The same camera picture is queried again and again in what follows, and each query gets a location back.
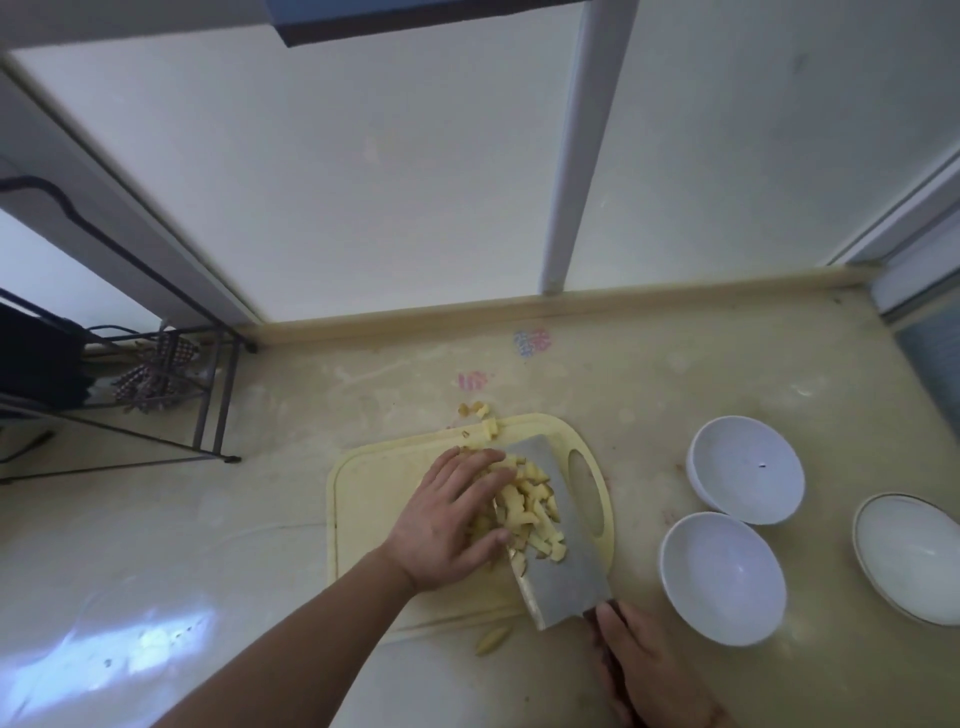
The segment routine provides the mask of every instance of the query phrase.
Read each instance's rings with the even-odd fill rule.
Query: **forearm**
[[[414,595],[379,550],[241,652],[155,728],[326,726]]]

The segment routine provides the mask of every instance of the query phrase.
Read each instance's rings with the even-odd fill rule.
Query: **empty bowl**
[[[800,458],[771,426],[720,417],[700,428],[686,453],[686,475],[711,508],[745,523],[779,523],[804,499]]]
[[[913,496],[868,498],[853,517],[853,548],[867,578],[905,614],[960,626],[960,523]]]
[[[743,647],[774,633],[786,582],[773,550],[722,513],[680,519],[660,543],[660,580],[674,609],[704,637]]]

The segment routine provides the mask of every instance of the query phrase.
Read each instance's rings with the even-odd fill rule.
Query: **yellow cutting board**
[[[518,415],[497,420],[500,434],[488,443],[480,424],[366,445],[346,453],[326,482],[327,581],[333,583],[366,553],[383,543],[396,517],[437,456],[455,445],[499,447],[546,435],[569,483],[570,453],[580,452],[596,482],[603,532],[594,540],[607,569],[613,562],[613,512],[607,485],[587,444],[556,417]],[[459,584],[416,596],[384,637],[395,642],[481,624],[526,611],[514,575],[504,561]]]

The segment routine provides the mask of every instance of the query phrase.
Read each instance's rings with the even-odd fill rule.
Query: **kitchen counter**
[[[845,290],[245,357],[227,437],[241,465],[0,489],[0,725],[149,725],[324,586],[336,458],[454,425],[457,404],[473,400],[497,416],[556,415],[581,433],[611,491],[614,592],[662,616],[743,726],[956,723],[960,630],[888,607],[859,571],[850,530],[858,503],[884,491],[960,516],[960,457],[867,295]],[[667,528],[704,510],[685,479],[686,446],[724,414],[779,430],[807,477],[797,514],[758,529],[789,597],[778,632],[745,649],[686,627],[656,572]],[[189,429],[186,411],[128,418]],[[156,453],[140,447],[68,429],[18,467]],[[335,725],[614,726],[583,626],[514,624],[483,659],[472,649],[484,627],[377,648]]]

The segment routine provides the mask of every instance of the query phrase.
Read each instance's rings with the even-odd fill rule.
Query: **cleaver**
[[[537,629],[546,629],[570,617],[580,617],[612,598],[607,571],[593,539],[580,519],[580,511],[564,479],[546,435],[537,435],[505,446],[511,455],[525,457],[550,476],[560,513],[557,524],[564,533],[566,556],[556,563],[538,559],[527,548],[527,571],[516,579]]]

